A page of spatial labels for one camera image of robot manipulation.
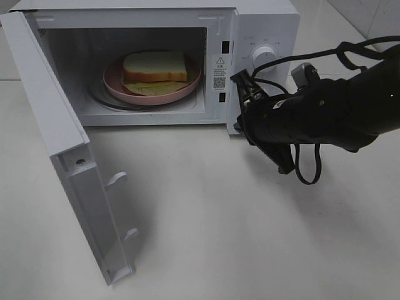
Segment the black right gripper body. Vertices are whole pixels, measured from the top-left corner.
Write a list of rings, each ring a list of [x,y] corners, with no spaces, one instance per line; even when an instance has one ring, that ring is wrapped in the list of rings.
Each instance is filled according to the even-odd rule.
[[[280,141],[272,133],[273,107],[279,101],[285,101],[287,94],[268,96],[264,99],[239,100],[240,114],[245,118],[246,132],[244,135],[248,143],[256,146],[265,154],[278,168],[281,174],[289,174],[294,170],[294,161],[288,142]]]

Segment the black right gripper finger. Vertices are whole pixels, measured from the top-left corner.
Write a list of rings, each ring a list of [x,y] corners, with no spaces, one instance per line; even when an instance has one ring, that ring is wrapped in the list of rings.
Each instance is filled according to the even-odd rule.
[[[260,100],[266,97],[265,91],[256,84],[246,69],[232,75],[230,79],[236,85],[239,100]]]
[[[240,114],[236,118],[236,122],[234,123],[233,128],[239,133],[246,132],[246,122],[245,122],[245,118],[242,114]]]

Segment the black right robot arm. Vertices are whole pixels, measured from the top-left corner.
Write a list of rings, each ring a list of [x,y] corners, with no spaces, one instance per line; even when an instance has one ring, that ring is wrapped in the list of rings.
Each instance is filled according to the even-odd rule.
[[[232,76],[240,114],[235,124],[249,144],[259,148],[281,174],[299,171],[299,147],[332,144],[355,153],[379,135],[399,128],[399,46],[383,52],[365,42],[344,43],[334,50],[349,69],[352,52],[375,59],[351,79],[321,79],[310,64],[294,73],[297,91],[275,96],[262,81],[242,70]]]

